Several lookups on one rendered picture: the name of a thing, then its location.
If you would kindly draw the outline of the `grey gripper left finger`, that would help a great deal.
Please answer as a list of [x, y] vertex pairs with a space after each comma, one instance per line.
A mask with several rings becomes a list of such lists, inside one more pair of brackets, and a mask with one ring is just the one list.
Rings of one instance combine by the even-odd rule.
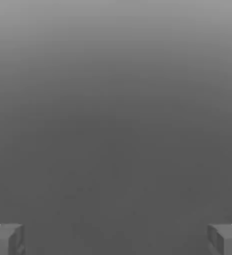
[[26, 255], [23, 224], [0, 224], [0, 255]]

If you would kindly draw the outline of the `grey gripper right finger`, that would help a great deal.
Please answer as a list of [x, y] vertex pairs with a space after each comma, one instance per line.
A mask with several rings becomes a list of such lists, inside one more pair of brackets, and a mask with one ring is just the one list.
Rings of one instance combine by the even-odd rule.
[[232, 224], [209, 224], [207, 239], [211, 255], [232, 255]]

